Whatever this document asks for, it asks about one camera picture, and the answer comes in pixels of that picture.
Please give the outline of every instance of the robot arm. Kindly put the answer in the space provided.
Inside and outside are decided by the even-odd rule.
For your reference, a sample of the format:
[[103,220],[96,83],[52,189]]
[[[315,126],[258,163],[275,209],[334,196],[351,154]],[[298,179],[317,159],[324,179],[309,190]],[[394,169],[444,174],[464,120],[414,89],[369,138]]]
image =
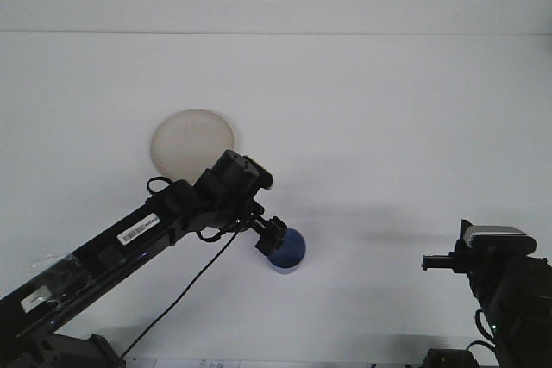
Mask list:
[[423,257],[424,270],[467,274],[501,368],[552,366],[552,267],[527,256],[535,250],[536,241],[516,228],[463,220],[453,252]]
[[[75,348],[78,343],[68,342],[78,340],[53,333],[188,233],[253,228],[263,254],[281,245],[286,225],[278,217],[263,219],[264,209],[254,200],[273,177],[252,159],[227,150],[193,186],[169,183],[160,192],[150,190],[140,208],[0,300],[0,367],[72,366],[54,348]],[[98,347],[105,346],[83,344],[81,353],[96,355]],[[113,355],[108,359],[116,361]],[[108,359],[97,357],[91,366],[111,366]],[[86,366],[85,360],[78,363]]]

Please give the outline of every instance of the round plate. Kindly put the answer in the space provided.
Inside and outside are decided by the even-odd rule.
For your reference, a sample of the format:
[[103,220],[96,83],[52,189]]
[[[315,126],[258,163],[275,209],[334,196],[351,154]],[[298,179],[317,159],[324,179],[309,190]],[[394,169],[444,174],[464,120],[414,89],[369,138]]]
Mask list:
[[234,149],[231,126],[212,111],[188,109],[161,123],[152,138],[150,153],[162,175],[193,184],[226,149]]

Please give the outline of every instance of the black cable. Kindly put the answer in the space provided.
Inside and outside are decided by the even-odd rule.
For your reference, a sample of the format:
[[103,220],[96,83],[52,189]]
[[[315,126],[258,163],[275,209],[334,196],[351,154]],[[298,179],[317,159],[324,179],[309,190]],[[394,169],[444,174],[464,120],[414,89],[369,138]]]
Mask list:
[[122,353],[122,355],[119,357],[119,359],[117,360],[117,363],[119,361],[121,361],[124,357],[127,356],[127,354],[129,353],[129,351],[135,347],[135,345],[144,337],[146,336],[147,332],[149,332],[149,330],[154,327],[154,325],[159,322],[166,314],[168,314],[176,305],[178,302],[180,302],[180,300],[184,297],[184,295],[186,293],[188,293],[188,290],[190,290],[190,288],[193,286],[193,284],[195,284],[197,282],[197,280],[201,277],[201,275],[204,274],[204,272],[209,269],[209,267],[215,263],[215,261],[221,256],[221,254],[224,253],[224,251],[228,248],[228,246],[230,246],[230,244],[234,241],[235,237],[238,235],[238,233],[235,233],[231,238],[230,240],[223,246],[223,248],[215,255],[215,257],[213,259],[210,260],[210,262],[205,265],[205,267],[199,271],[199,273],[196,275],[195,278],[192,279],[192,281],[190,282],[190,284],[188,284],[188,286],[186,286],[186,289],[184,289],[184,291],[179,295],[179,297],[176,298],[176,300],[171,304],[171,306],[169,306],[161,315],[159,315],[155,321],[153,321],[152,323],[149,324],[149,326],[143,330],[143,332],[138,336],[138,338],[135,339],[135,341],[130,344],[130,346],[127,348],[127,350],[125,352]]
[[489,334],[486,329],[483,327],[483,324],[481,323],[481,314],[483,313],[483,309],[478,309],[475,312],[475,326],[480,331],[480,334],[485,337],[486,340],[489,340],[494,344],[494,336],[492,334]]
[[[467,347],[466,347],[466,351],[469,351],[469,348],[471,348],[472,346],[474,345],[481,345],[481,346],[484,346],[486,349],[488,349],[489,351],[491,351],[492,353],[495,353],[496,352],[496,349],[494,346],[492,346],[491,344],[489,344],[488,342],[485,342],[483,340],[475,340],[474,342],[472,342],[471,344],[469,344]],[[466,365],[466,353],[464,354],[464,356],[462,357],[462,365],[461,365],[461,368],[464,368],[464,366]]]
[[472,346],[474,345],[481,345],[481,346],[484,346],[486,349],[488,349],[489,351],[491,351],[492,353],[495,353],[496,352],[496,348],[494,346],[492,346],[491,344],[489,344],[488,342],[485,342],[483,340],[475,340],[474,342],[472,342],[471,344],[469,344],[466,348],[466,351],[469,351],[469,348],[471,348]]

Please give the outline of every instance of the sticker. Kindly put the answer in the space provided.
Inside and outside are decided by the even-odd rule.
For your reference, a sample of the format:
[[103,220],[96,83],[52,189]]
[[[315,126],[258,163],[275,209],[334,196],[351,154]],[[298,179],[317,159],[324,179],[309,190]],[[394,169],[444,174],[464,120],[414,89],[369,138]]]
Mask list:
[[155,226],[157,223],[161,222],[159,217],[152,213],[151,215],[144,217],[138,221],[132,228],[125,230],[117,236],[117,239],[121,242],[123,246],[126,246],[132,240],[137,238],[140,234],[148,231],[150,228]]
[[26,314],[52,297],[50,289],[43,285],[21,301],[21,306]]

